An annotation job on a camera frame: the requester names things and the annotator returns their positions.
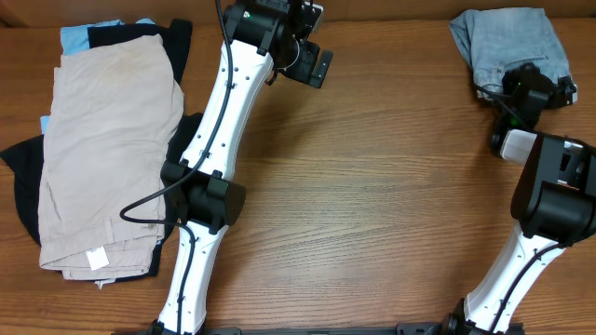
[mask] wood grain surface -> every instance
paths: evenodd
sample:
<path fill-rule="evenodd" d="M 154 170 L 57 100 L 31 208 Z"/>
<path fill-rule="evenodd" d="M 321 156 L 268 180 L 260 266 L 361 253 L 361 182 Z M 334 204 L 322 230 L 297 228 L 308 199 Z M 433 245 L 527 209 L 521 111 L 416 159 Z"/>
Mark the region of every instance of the wood grain surface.
<path fill-rule="evenodd" d="M 322 89 L 264 87 L 240 145 L 248 188 L 220 247 L 208 327 L 390 327 L 440 321 L 482 280 L 512 228 L 522 171 L 489 153 L 490 108 L 448 21 L 330 23 L 313 36 L 335 54 Z M 596 143 L 596 20 L 553 24 L 579 86 L 577 105 L 540 130 Z M 217 27 L 195 29 L 183 79 L 188 114 L 206 106 Z M 0 30 L 0 149 L 39 133 L 59 65 L 59 33 Z M 109 334 L 146 328 L 168 295 L 177 234 L 158 277 L 67 282 L 38 265 L 0 164 L 0 333 Z M 514 315 L 528 334 L 594 333 L 596 239 L 567 250 Z"/>
<path fill-rule="evenodd" d="M 233 0 L 222 0 L 223 6 Z M 596 15 L 586 0 L 315 0 L 325 20 L 450 20 L 466 9 L 543 7 L 552 18 Z M 0 0 L 0 19 L 15 27 L 63 27 L 121 19 L 151 18 L 168 25 L 174 19 L 216 24 L 213 0 Z"/>

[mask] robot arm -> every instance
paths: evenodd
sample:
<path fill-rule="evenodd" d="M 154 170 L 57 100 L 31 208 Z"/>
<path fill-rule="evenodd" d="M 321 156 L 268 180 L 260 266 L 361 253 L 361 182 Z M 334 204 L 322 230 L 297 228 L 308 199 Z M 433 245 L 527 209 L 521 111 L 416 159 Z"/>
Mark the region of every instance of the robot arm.
<path fill-rule="evenodd" d="M 511 130 L 501 155 L 525 164 L 511 201 L 513 232 L 481 284 L 443 321 L 441 334 L 517 334 L 509 321 L 538 276 L 565 248 L 596 232 L 591 147 Z"/>
<path fill-rule="evenodd" d="M 181 222 L 193 232 L 195 241 L 191 242 L 189 234 L 180 230 L 178 258 L 168 300 L 151 331 L 196 334 L 205 322 L 207 288 L 215 255 L 225 232 L 237 220 L 246 196 L 244 187 L 231 180 L 237 148 L 252 105 L 272 70 L 274 79 L 277 73 L 282 73 L 312 87 L 322 85 L 332 53 L 324 51 L 315 68 L 320 49 L 306 40 L 320 24 L 322 12 L 320 6 L 305 5 L 297 0 L 239 0 L 225 11 L 225 30 L 232 40 L 234 68 L 222 123 L 219 129 L 215 126 L 228 86 L 229 59 L 225 44 L 222 45 L 217 79 L 193 140 L 179 165 L 166 163 L 162 168 L 162 180 L 166 185 L 192 173 L 190 167 L 199 161 L 208 139 L 216 132 L 209 153 L 193 178 L 170 193 L 182 213 Z M 189 262 L 188 276 L 184 280 Z M 183 303 L 179 311 L 181 286 Z M 180 326 L 179 313 L 182 314 Z"/>

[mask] light blue denim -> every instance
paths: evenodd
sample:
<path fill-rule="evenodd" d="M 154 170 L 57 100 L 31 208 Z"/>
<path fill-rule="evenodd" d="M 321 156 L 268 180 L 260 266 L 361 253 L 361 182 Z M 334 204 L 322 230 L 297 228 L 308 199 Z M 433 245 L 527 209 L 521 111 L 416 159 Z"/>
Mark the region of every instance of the light blue denim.
<path fill-rule="evenodd" d="M 449 24 L 474 83 L 501 93 L 505 72 L 526 62 L 554 84 L 570 75 L 565 50 L 542 8 L 467 10 Z"/>

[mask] black cable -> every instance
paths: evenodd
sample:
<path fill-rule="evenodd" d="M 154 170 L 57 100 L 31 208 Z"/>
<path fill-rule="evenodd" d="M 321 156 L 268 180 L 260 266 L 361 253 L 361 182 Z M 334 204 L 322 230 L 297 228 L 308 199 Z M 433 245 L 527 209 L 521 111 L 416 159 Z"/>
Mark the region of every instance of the black cable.
<path fill-rule="evenodd" d="M 507 303 L 508 303 L 509 299 L 511 298 L 511 294 L 513 294 L 515 287 L 517 287 L 518 284 L 520 284 L 525 273 L 527 273 L 528 270 L 530 270 L 530 268 L 536 261 L 541 260 L 542 256 L 544 256 L 544 254 L 546 254 L 547 252 L 552 251 L 556 248 L 564 248 L 564 245 L 556 244 L 554 246 L 543 248 L 542 250 L 538 251 L 534 255 L 534 257 L 532 257 L 532 259 L 525 264 L 523 269 L 521 269 L 521 271 L 515 277 L 515 280 L 513 280 L 513 283 L 511 283 L 511 286 L 509 287 L 509 290 L 507 291 L 505 298 L 503 298 L 503 300 L 501 301 L 501 306 L 499 307 L 499 311 L 496 313 L 496 316 L 494 317 L 493 324 L 491 325 L 491 329 L 489 330 L 489 332 L 494 333 L 494 330 L 496 329 L 496 325 L 499 323 L 499 320 L 501 319 L 501 315 L 505 311 L 505 308 L 507 307 Z"/>
<path fill-rule="evenodd" d="M 176 188 L 176 187 L 182 185 L 184 182 L 188 181 L 198 171 L 198 169 L 201 167 L 201 165 L 203 164 L 205 159 L 209 156 L 209 149 L 211 148 L 211 145 L 215 141 L 215 136 L 217 135 L 217 131 L 219 130 L 220 125 L 222 124 L 222 121 L 224 120 L 224 114 L 225 114 L 225 109 L 227 107 L 227 103 L 230 100 L 230 94 L 232 92 L 232 85 L 233 85 L 232 81 L 233 81 L 233 68 L 234 68 L 234 64 L 233 64 L 233 60 L 232 60 L 232 48 L 230 47 L 230 41 L 229 41 L 229 38 L 227 37 L 227 33 L 225 32 L 224 16 L 222 14 L 222 6 L 220 4 L 220 0 L 215 0 L 215 7 L 217 9 L 217 16 L 219 18 L 220 28 L 222 29 L 223 42 L 225 43 L 225 50 L 227 52 L 228 71 L 227 71 L 227 83 L 225 86 L 225 95 L 223 96 L 222 109 L 220 110 L 220 113 L 217 116 L 217 120 L 215 121 L 215 125 L 213 126 L 213 131 L 211 132 L 211 135 L 207 141 L 207 144 L 205 145 L 205 149 L 203 150 L 203 153 L 201 154 L 201 156 L 198 158 L 198 161 L 196 162 L 195 166 L 190 170 L 190 172 L 188 172 L 188 174 L 186 176 L 182 177 L 179 181 L 174 182 L 172 185 L 170 185 L 166 188 L 163 188 L 153 194 L 147 195 L 146 197 L 144 197 L 141 200 L 133 202 L 132 204 L 122 208 L 122 210 L 120 211 L 120 218 L 122 218 L 122 220 L 124 220 L 124 221 L 133 222 L 133 223 L 143 223 L 143 224 L 170 225 L 170 226 L 178 227 L 180 229 L 184 229 L 190 236 L 190 241 L 189 241 L 190 242 L 190 255 L 188 255 L 188 263 L 186 264 L 186 268 L 184 269 L 183 278 L 182 278 L 181 284 L 180 284 L 180 291 L 178 293 L 178 320 L 177 320 L 178 323 L 177 323 L 177 328 L 176 328 L 176 335 L 180 335 L 180 330 L 182 328 L 184 286 L 186 284 L 186 278 L 188 277 L 188 273 L 190 272 L 190 267 L 193 262 L 193 255 L 195 253 L 195 243 L 196 243 L 195 235 L 193 234 L 193 231 L 190 228 L 188 228 L 185 224 L 182 224 L 182 223 L 168 222 L 168 221 L 164 221 L 164 220 L 147 220 L 147 219 L 131 218 L 131 217 L 127 216 L 126 213 L 133 208 L 136 208 L 150 200 L 153 200 L 161 195 L 164 195 L 164 194 L 172 191 L 174 188 Z"/>
<path fill-rule="evenodd" d="M 478 85 L 474 85 L 474 88 L 476 88 L 478 91 L 480 91 L 482 93 L 485 93 L 493 101 L 496 101 L 499 105 L 501 105 L 501 108 L 503 108 L 503 110 L 505 110 L 505 112 L 511 114 L 511 116 L 513 116 L 516 120 L 518 120 L 518 122 L 520 122 L 520 125 L 523 127 L 524 130 L 532 131 L 532 129 L 530 127 L 528 127 L 528 125 L 526 125 L 526 123 L 523 122 L 523 120 L 515 112 L 513 112 L 513 110 L 510 109 L 509 106 L 507 106 L 501 100 L 501 97 L 507 97 L 507 95 L 503 95 L 503 94 L 498 94 L 498 93 L 491 92 L 490 90 L 488 90 L 488 89 L 486 89 L 484 87 L 480 87 Z"/>

